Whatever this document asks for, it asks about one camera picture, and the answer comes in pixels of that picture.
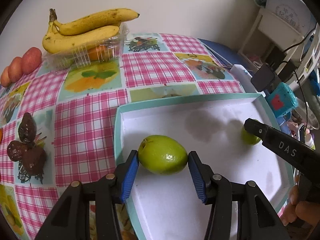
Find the person's right hand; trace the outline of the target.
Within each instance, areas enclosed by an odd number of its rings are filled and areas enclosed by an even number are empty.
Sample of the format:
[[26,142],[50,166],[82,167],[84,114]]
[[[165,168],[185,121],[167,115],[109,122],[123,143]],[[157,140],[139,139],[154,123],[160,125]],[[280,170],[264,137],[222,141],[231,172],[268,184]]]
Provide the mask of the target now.
[[287,226],[299,218],[315,227],[319,222],[319,215],[319,204],[299,200],[298,185],[295,185],[289,192],[289,204],[285,207],[280,220]]

